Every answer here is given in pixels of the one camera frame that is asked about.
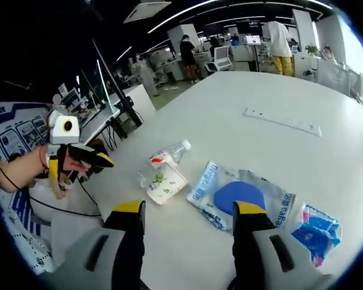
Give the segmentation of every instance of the ceiling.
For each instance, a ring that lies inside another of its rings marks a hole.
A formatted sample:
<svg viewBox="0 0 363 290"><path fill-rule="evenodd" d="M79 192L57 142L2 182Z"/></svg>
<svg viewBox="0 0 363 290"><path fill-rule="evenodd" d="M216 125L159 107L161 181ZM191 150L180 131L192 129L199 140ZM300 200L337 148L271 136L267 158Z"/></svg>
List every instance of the ceiling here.
<svg viewBox="0 0 363 290"><path fill-rule="evenodd" d="M171 19L152 33L158 24L205 0L170 0L172 4L153 18L123 24L138 0L32 0L1 1L0 69L3 78L23 86L56 89L81 67L96 57L91 38L99 45L107 62L121 62L166 40L167 31L179 24L204 25L246 16L292 18L292 9L303 9L317 21L331 15L331 10L307 0L242 1L217 0ZM280 19L290 23L290 19ZM222 22L223 25L235 21Z"/></svg>

